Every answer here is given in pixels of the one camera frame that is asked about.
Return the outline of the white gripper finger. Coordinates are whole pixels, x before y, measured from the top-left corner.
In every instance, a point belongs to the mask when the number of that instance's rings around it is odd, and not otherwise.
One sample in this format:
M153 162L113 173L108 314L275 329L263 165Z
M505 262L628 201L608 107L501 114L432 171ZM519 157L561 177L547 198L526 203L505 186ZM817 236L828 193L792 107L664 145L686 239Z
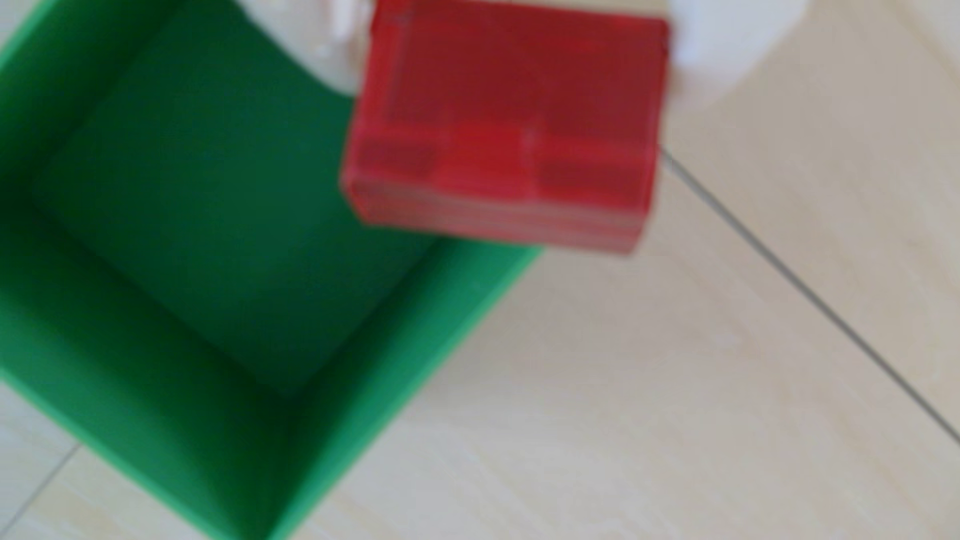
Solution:
M290 59L333 92L363 86L375 1L237 1Z
M669 1L668 107L705 107L738 86L807 14L810 1Z

